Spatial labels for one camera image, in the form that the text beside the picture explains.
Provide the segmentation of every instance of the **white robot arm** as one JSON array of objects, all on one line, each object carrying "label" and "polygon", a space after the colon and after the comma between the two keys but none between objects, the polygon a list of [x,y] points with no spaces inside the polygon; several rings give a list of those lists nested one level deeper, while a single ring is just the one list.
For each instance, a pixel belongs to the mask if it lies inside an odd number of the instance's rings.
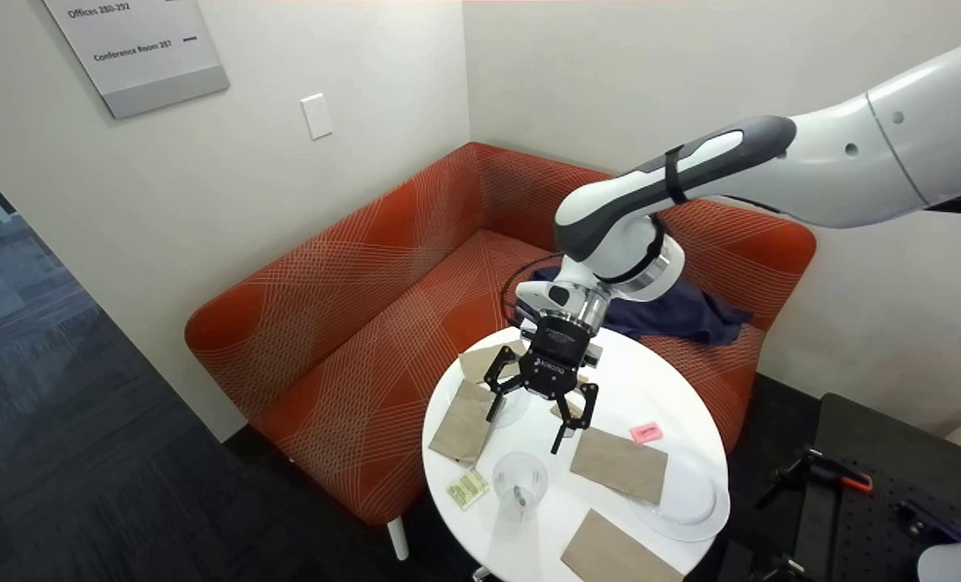
[{"label": "white robot arm", "polygon": [[[598,359],[592,335],[610,304],[654,302],[682,272],[682,248],[654,215],[713,195],[820,225],[880,222],[959,197],[961,49],[838,106],[738,122],[573,192],[556,209],[559,274],[514,287],[532,344],[519,379],[503,383],[511,354],[488,368],[488,422],[503,396],[532,388],[559,405],[564,431],[589,428],[598,388],[580,368]],[[571,414],[568,390],[587,397],[584,414]]]}]

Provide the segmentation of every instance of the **white sign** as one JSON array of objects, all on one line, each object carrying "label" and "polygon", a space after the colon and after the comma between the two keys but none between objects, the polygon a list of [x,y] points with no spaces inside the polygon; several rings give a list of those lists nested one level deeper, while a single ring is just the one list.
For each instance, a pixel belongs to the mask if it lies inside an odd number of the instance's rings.
[{"label": "white sign", "polygon": [[195,0],[47,0],[117,119],[229,88]]}]

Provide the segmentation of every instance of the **white table top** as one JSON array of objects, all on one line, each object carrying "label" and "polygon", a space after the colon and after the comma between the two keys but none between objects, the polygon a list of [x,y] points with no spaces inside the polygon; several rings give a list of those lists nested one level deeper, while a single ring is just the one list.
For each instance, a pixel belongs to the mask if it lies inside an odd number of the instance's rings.
[{"label": "white table top", "polygon": [[[477,345],[511,339],[519,339],[519,329],[499,329]],[[550,414],[552,400],[532,390],[511,390],[503,400],[494,431],[477,464],[488,491],[477,499],[477,506],[458,508],[448,490],[469,470],[427,450],[427,443],[463,383],[461,363],[442,373],[429,396],[422,435],[423,478],[453,537],[499,578],[575,578],[559,557],[587,511],[604,513],[682,577],[709,552],[715,533],[727,523],[727,459],[703,397],[648,345],[612,329],[602,329],[597,344],[602,345],[602,363],[589,373],[589,379],[598,383],[592,428],[628,440],[631,431],[643,423],[662,431],[659,440],[648,443],[671,453],[659,506],[642,506],[598,482],[573,477],[571,464],[584,431],[568,437],[559,453],[550,457],[559,428]],[[546,472],[546,494],[528,519],[508,513],[494,494],[494,464],[511,453],[539,459]]]}]

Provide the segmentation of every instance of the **light switch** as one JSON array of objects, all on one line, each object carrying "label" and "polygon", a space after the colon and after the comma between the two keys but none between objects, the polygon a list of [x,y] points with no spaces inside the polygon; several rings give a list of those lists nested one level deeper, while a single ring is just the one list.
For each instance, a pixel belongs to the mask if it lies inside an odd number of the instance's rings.
[{"label": "light switch", "polygon": [[323,93],[309,93],[300,104],[303,104],[309,130],[310,130],[313,141],[338,133],[338,122],[329,117],[329,106],[326,106]]}]

